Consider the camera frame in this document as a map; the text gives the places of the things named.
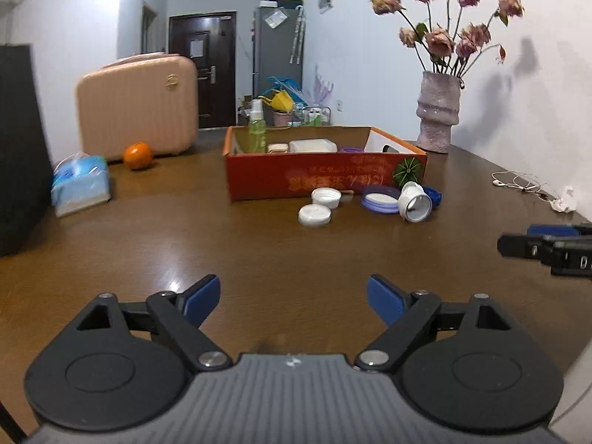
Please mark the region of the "white tape roll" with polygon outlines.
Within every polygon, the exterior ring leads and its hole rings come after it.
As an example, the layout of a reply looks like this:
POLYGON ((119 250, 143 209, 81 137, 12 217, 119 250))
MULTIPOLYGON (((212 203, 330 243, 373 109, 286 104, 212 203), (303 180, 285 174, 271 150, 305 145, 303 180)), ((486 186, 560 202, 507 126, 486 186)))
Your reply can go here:
POLYGON ((401 189, 397 206, 402 219, 410 223, 419 223, 430 216, 434 204, 421 185, 409 181, 401 189))

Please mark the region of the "blue gear-shaped lid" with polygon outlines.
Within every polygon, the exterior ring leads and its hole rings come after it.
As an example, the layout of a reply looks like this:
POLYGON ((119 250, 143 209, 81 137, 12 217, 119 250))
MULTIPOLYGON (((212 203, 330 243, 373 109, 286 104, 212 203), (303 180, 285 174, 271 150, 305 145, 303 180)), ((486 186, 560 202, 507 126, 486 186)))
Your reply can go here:
POLYGON ((430 188, 427 185, 423 186, 424 193, 430 198, 431 202, 433 203, 433 208, 437 209, 441 205, 441 200, 443 196, 440 192, 436 191, 433 188, 430 188))

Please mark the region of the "translucent white plastic box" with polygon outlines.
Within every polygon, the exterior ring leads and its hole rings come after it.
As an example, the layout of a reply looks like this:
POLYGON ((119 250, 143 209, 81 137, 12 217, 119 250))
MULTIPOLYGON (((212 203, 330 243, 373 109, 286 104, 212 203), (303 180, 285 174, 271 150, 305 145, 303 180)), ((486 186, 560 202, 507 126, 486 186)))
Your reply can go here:
POLYGON ((338 146, 325 138, 291 140, 288 143, 290 154, 336 154, 338 146))

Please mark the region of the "green spray bottle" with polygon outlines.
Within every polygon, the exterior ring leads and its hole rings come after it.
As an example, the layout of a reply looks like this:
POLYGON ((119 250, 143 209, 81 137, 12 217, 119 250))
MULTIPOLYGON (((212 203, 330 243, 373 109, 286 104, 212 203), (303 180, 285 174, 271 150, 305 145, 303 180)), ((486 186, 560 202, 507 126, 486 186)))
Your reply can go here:
POLYGON ((249 151, 251 154, 265 154, 267 151, 267 123, 264 119, 263 101, 253 99, 249 114, 249 151))

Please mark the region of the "purple gear-shaped lid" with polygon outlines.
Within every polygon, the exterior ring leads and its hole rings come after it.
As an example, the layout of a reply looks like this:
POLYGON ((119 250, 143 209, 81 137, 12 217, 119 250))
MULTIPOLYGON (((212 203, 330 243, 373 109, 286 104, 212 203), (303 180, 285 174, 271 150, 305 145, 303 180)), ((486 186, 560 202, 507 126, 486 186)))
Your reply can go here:
POLYGON ((363 154, 364 149, 358 147, 340 147, 338 150, 342 154, 363 154))

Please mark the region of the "beige square charger plug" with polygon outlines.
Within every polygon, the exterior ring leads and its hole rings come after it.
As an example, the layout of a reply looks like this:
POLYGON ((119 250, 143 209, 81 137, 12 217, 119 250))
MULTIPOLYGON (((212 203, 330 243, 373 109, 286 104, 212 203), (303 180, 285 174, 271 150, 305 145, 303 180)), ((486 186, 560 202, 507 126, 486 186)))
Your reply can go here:
POLYGON ((270 143, 267 146, 268 154, 287 154, 289 151, 288 143, 270 143))

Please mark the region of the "lavender round lid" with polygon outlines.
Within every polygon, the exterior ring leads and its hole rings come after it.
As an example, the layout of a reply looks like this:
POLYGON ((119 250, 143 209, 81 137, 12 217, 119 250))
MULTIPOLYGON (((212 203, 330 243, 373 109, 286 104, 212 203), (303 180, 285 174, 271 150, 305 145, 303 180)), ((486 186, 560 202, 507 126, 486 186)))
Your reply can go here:
POLYGON ((371 212, 396 215, 399 197, 400 191, 397 188, 386 185, 368 185, 362 190, 361 205, 371 212))

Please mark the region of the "white round lid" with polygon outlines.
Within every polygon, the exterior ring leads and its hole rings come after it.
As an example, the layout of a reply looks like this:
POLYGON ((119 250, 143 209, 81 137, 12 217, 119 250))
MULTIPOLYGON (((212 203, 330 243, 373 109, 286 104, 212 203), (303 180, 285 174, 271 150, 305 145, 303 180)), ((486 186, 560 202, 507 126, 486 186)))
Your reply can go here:
POLYGON ((303 205, 298 212, 298 222, 302 226, 310 226, 310 228, 327 225, 331 222, 331 217, 332 210, 325 205, 317 205, 317 203, 303 205))
POLYGON ((315 188, 311 192, 313 205, 323 205, 327 209, 337 209, 341 202, 341 192, 335 188, 315 188))

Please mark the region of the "orange cardboard box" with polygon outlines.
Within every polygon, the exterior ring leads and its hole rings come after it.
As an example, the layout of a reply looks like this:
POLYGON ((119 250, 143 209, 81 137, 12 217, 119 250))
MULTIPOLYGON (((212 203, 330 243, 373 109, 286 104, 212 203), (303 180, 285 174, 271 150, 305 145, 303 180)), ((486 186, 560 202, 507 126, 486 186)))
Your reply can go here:
POLYGON ((269 128, 266 143, 325 138, 340 147, 363 148, 363 154, 251 154, 246 126, 227 130, 223 155, 233 201, 296 198, 315 188, 359 194, 368 185, 402 188, 422 182, 427 153, 372 126, 298 126, 269 128))

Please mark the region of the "orange fruit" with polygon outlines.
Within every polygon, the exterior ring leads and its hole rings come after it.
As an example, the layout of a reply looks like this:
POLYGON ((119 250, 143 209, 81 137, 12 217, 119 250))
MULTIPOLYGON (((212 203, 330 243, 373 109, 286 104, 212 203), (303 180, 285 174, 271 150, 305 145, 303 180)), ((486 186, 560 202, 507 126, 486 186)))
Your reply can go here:
POLYGON ((152 165, 151 147, 148 143, 138 142, 124 150, 124 164, 130 171, 144 171, 152 165))

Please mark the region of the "pink textured vase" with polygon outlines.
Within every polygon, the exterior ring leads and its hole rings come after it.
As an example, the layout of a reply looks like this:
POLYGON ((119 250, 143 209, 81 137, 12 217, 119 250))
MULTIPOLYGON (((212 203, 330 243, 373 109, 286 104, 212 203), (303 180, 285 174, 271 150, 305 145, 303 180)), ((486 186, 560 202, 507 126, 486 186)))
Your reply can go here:
POLYGON ((448 154, 451 128, 460 118, 461 81, 454 75, 423 72, 416 115, 420 119, 419 148, 448 154))

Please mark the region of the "pink small suitcase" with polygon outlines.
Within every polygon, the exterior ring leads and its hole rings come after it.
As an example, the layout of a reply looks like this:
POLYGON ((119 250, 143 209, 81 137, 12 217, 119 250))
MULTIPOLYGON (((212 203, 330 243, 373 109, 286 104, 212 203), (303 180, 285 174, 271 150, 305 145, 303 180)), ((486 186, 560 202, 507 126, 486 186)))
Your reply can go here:
POLYGON ((120 161, 133 144, 181 154, 197 138, 198 75, 189 58, 150 53, 113 62, 76 85, 82 150, 120 161))

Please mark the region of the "dried pink roses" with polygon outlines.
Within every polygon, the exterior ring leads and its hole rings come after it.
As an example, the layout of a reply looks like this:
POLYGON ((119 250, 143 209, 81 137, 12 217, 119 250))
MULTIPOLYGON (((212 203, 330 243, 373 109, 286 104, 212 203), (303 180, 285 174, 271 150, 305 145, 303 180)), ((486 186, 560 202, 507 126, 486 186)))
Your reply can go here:
POLYGON ((402 0, 369 0, 377 16, 398 15, 404 25, 398 30, 400 43, 410 48, 420 61, 421 69, 464 80, 475 64, 488 52, 496 51, 497 62, 503 64, 507 50, 492 38, 491 26, 524 16, 521 0, 497 0, 497 7, 485 23, 463 23, 465 10, 478 7, 481 0, 444 0, 444 21, 437 22, 433 4, 437 0, 413 0, 420 3, 427 17, 414 22, 402 0))

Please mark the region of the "yellow blue toy pile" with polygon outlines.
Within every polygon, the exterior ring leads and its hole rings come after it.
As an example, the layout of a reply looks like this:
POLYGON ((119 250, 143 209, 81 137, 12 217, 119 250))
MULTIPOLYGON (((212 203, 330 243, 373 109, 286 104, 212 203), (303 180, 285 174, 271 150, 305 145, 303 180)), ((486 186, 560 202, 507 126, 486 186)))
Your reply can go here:
POLYGON ((245 95, 238 109, 238 123, 246 125, 251 117, 253 101, 260 99, 264 119, 272 127, 330 126, 332 110, 323 102, 330 96, 333 84, 315 82, 315 98, 310 103, 300 85, 288 77, 269 76, 269 86, 255 98, 245 95))

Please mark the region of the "dark brown entrance door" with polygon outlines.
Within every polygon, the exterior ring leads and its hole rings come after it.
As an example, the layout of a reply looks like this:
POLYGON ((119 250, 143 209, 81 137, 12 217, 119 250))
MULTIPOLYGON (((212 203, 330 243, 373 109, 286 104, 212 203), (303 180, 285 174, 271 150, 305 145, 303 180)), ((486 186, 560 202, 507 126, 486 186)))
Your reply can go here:
POLYGON ((236 123, 236 13, 213 12, 169 19, 169 52, 197 70, 201 130, 236 123))

